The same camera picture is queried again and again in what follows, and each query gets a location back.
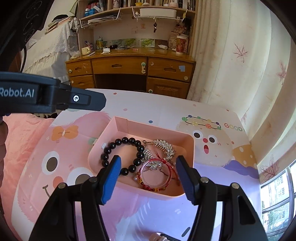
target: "black bead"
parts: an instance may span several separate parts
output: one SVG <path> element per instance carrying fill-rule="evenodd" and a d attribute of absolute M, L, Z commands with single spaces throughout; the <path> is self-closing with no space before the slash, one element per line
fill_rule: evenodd
<path fill-rule="evenodd" d="M 135 166 L 138 167 L 139 165 L 142 164 L 142 161 L 141 161 L 140 159 L 136 158 L 136 159 L 133 161 L 133 164 L 134 164 Z"/>
<path fill-rule="evenodd" d="M 111 148 L 110 147 L 106 147 L 105 149 L 104 149 L 104 153 L 106 153 L 106 154 L 110 154 L 111 153 Z"/>
<path fill-rule="evenodd" d="M 107 167 L 107 166 L 109 166 L 109 162 L 106 160 L 106 161 L 103 161 L 102 162 L 102 166 L 103 167 Z"/>
<path fill-rule="evenodd" d="M 120 170 L 120 174 L 121 175 L 123 175 L 123 176 L 126 176 L 126 175 L 128 175 L 128 169 L 127 168 L 122 168 L 121 170 Z"/>
<path fill-rule="evenodd" d="M 115 140 L 115 144 L 116 144 L 117 146 L 120 146 L 121 143 L 122 143 L 122 141 L 121 141 L 119 138 Z"/>
<path fill-rule="evenodd" d="M 143 145 L 139 145 L 139 146 L 137 147 L 137 150 L 138 150 L 138 151 L 142 151 L 142 152 L 143 152 L 143 151 L 144 151 L 144 149 L 145 149 L 145 148 L 144 148 L 144 146 L 143 146 Z"/>
<path fill-rule="evenodd" d="M 111 149 L 115 149 L 115 147 L 116 147 L 115 142 L 110 142 L 109 147 L 110 147 Z"/>
<path fill-rule="evenodd" d="M 141 145 L 142 143 L 141 143 L 139 140 L 136 140 L 136 141 L 134 142 L 134 144 L 135 144 L 136 147 L 138 147 L 138 146 Z"/>
<path fill-rule="evenodd" d="M 121 141 L 122 141 L 123 144 L 128 144 L 128 138 L 127 137 L 122 138 Z"/>
<path fill-rule="evenodd" d="M 106 154 L 106 153 L 103 153 L 103 154 L 101 155 L 101 159 L 102 159 L 103 161 L 107 161 L 107 160 L 109 159 L 109 155 Z"/>
<path fill-rule="evenodd" d="M 137 158 L 139 158 L 139 159 L 143 159 L 143 158 L 144 158 L 144 153 L 141 152 L 141 151 L 138 151 L 138 152 L 137 152 Z"/>
<path fill-rule="evenodd" d="M 135 140 L 136 140 L 135 138 L 131 137 L 128 141 L 129 143 L 134 144 Z"/>
<path fill-rule="evenodd" d="M 128 170 L 129 170 L 130 172 L 135 172 L 135 171 L 137 170 L 137 168 L 136 168 L 135 165 L 130 165 L 130 166 L 128 167 Z"/>

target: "keychain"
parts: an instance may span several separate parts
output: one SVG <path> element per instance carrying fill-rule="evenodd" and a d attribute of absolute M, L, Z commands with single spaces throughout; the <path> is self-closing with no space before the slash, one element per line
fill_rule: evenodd
<path fill-rule="evenodd" d="M 156 32 L 156 27 L 157 27 L 156 19 L 155 19 L 155 23 L 153 24 L 153 26 L 154 26 L 153 33 L 155 33 Z"/>

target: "curtain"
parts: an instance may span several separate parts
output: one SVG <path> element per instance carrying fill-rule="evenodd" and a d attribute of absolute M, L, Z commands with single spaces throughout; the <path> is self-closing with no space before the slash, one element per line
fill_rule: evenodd
<path fill-rule="evenodd" d="M 199 0 L 192 56 L 187 99 L 237 113 L 261 182 L 292 163 L 296 50 L 275 14 L 259 0 Z"/>

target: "wooden desk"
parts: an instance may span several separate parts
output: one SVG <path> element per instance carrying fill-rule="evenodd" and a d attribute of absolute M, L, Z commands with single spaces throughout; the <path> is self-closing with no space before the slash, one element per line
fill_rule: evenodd
<path fill-rule="evenodd" d="M 177 54 L 170 50 L 133 48 L 111 50 L 108 54 L 96 51 L 92 56 L 67 61 L 66 66 L 73 87 L 118 89 L 116 81 L 112 84 L 109 78 L 106 80 L 104 74 L 128 75 L 126 85 L 132 75 L 137 75 L 138 81 L 146 82 L 144 91 L 185 99 L 194 73 L 195 61 L 189 55 Z"/>

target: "pink box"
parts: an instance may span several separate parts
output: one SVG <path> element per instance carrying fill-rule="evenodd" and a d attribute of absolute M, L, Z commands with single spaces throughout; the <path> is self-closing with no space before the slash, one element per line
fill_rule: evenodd
<path fill-rule="evenodd" d="M 117 138 L 122 139 L 123 137 L 134 137 L 142 143 L 143 140 L 148 142 L 155 139 L 165 140 L 171 143 L 176 150 L 176 154 L 172 159 L 173 162 L 176 161 L 176 158 L 179 155 L 183 155 L 188 162 L 188 165 L 193 167 L 194 139 L 191 135 L 114 116 L 89 153 L 88 161 L 90 168 L 94 173 L 99 173 L 102 168 L 101 155 L 103 154 L 104 148 L 102 147 L 104 146 L 104 143 L 109 144 L 110 142 L 114 142 Z M 149 145 L 148 147 L 151 152 L 154 153 L 154 156 L 156 156 L 155 153 L 158 153 L 160 157 L 165 157 L 165 154 L 160 149 L 153 145 Z M 112 160 L 114 155 L 119 155 L 121 157 L 122 167 L 128 168 L 129 165 L 133 164 L 133 160 L 136 158 L 136 153 L 137 149 L 135 146 L 122 144 L 112 150 L 112 153 L 109 155 L 109 161 Z M 152 175 L 152 172 L 153 171 L 149 171 L 148 174 L 145 175 Z M 178 185 L 176 180 L 171 180 L 164 191 L 151 192 L 144 190 L 138 182 L 133 180 L 135 173 L 129 173 L 127 176 L 120 175 L 116 186 L 160 200 L 168 200 L 184 195 L 182 185 Z"/>

